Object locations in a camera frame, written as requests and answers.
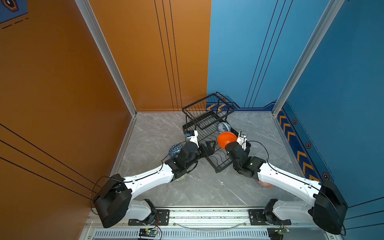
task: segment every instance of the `blue wall panel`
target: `blue wall panel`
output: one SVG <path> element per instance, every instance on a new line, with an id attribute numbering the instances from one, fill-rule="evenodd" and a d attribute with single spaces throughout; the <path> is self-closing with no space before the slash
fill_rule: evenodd
<path id="1" fill-rule="evenodd" d="M 345 1 L 288 98 L 349 206 L 384 196 L 384 2 Z M 347 217 L 384 210 L 384 199 Z M 383 213 L 345 221 L 346 228 L 384 222 Z M 346 239 L 363 239 L 351 230 Z"/>
<path id="2" fill-rule="evenodd" d="M 229 95 L 240 107 L 260 108 L 275 101 L 327 4 L 212 0 L 207 93 Z"/>

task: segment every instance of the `dish rack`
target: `dish rack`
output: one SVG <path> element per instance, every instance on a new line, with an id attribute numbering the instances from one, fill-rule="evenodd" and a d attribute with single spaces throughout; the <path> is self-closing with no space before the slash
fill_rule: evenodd
<path id="1" fill-rule="evenodd" d="M 234 103 L 225 96 L 216 92 L 183 107 L 182 111 L 185 113 L 184 134 L 187 131 L 197 130 L 199 133 L 197 139 L 200 144 L 208 145 L 212 141 L 217 143 L 219 136 L 217 123 L 227 122 L 227 116 L 235 111 L 233 105 Z M 238 136 L 238 132 L 232 127 L 231 132 Z M 206 159 L 218 173 L 228 167 L 232 161 L 227 156 L 227 152 L 218 144 L 214 144 L 213 148 L 214 153 Z"/>

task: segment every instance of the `orange wall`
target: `orange wall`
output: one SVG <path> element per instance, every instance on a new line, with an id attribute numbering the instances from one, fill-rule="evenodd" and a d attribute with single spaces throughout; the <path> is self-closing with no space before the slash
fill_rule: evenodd
<path id="1" fill-rule="evenodd" d="M 138 111 L 207 95 L 210 0 L 90 3 Z"/>
<path id="2" fill-rule="evenodd" d="M 75 1 L 28 1 L 0 36 L 0 123 L 93 182 L 108 175 L 131 116 Z M 2 126 L 0 140 L 93 187 Z M 91 191 L 2 142 L 0 157 L 84 195 L 0 159 L 1 238 L 78 239 Z"/>

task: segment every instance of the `yellow chevron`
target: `yellow chevron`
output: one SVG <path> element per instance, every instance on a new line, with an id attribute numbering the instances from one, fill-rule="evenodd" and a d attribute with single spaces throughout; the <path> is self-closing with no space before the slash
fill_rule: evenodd
<path id="1" fill-rule="evenodd" d="M 290 136 L 290 135 L 296 136 L 296 134 L 295 134 L 294 132 L 289 132 L 289 131 L 288 131 L 288 136 L 287 136 L 288 142 L 289 142 L 289 136 Z"/>
<path id="2" fill-rule="evenodd" d="M 297 151 L 297 162 L 300 162 L 300 160 L 299 160 L 300 155 L 304 156 L 304 157 L 307 157 L 307 155 L 305 153 Z"/>
<path id="3" fill-rule="evenodd" d="M 285 116 L 283 116 L 283 115 L 282 115 L 282 116 L 280 116 L 280 125 L 281 125 L 281 119 L 282 119 L 282 118 L 285 118 L 285 119 L 286 119 L 286 117 L 285 117 Z"/>
<path id="4" fill-rule="evenodd" d="M 308 163 L 303 162 L 303 173 L 305 174 L 305 167 L 309 167 L 310 169 L 313 170 L 313 167 L 309 165 Z"/>
<path id="5" fill-rule="evenodd" d="M 318 182 L 320 182 L 320 180 L 319 180 L 319 179 L 315 178 L 315 177 L 314 177 L 314 176 L 312 176 L 311 174 L 310 174 L 310 180 L 315 180 L 315 181 L 318 181 Z"/>
<path id="6" fill-rule="evenodd" d="M 211 105 L 211 106 L 209 106 L 208 108 L 207 108 L 207 110 L 209 111 L 209 110 L 211 110 L 211 108 L 213 107 L 213 106 L 215 106 L 216 104 L 213 104 L 213 105 Z"/>
<path id="7" fill-rule="evenodd" d="M 291 125 L 289 125 L 288 123 L 284 123 L 283 126 L 284 126 L 283 132 L 285 133 L 285 127 L 290 127 Z"/>
<path id="8" fill-rule="evenodd" d="M 225 106 L 225 104 L 221 105 L 217 110 L 218 110 L 218 111 L 221 111 L 220 108 L 222 108 L 222 107 L 224 107 L 224 106 Z"/>

